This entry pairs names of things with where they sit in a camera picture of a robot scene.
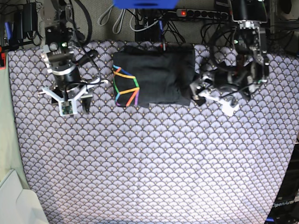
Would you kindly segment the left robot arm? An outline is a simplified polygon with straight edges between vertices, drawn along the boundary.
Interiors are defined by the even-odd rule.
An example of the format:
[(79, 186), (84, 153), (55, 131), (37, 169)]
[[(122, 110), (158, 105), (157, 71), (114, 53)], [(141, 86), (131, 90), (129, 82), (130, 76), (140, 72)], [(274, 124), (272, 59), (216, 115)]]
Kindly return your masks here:
[[(200, 78), (190, 85), (192, 98), (199, 106), (207, 99), (224, 101), (236, 105), (234, 94), (245, 100), (257, 92), (268, 81), (269, 58), (267, 56), (266, 31), (267, 12), (263, 0), (228, 1), (231, 22), (214, 32), (208, 42), (208, 62), (214, 70), (201, 71)], [(226, 33), (231, 33), (231, 42), (236, 51), (235, 65), (227, 65), (216, 58), (216, 42)]]

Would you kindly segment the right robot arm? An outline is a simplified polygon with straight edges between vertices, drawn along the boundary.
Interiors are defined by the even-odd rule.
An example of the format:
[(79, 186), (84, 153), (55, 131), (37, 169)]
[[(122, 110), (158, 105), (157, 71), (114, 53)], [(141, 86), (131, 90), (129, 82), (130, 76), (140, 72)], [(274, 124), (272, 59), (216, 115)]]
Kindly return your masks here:
[[(61, 116), (78, 113), (77, 103), (81, 102), (83, 113), (89, 114), (93, 98), (93, 88), (99, 84), (107, 83), (100, 74), (95, 79), (83, 79), (79, 68), (87, 62), (95, 63), (99, 55), (97, 50), (86, 51), (84, 45), (88, 44), (92, 35), (92, 22), (86, 7), (81, 1), (76, 2), (85, 13), (88, 35), (82, 35), (74, 20), (72, 3), (64, 0), (51, 0), (45, 3), (43, 21), (45, 38), (42, 40), (41, 57), (52, 74), (56, 85), (43, 87), (41, 94), (51, 97), (52, 104), (57, 104)], [(80, 47), (84, 55), (76, 60), (74, 50)]]

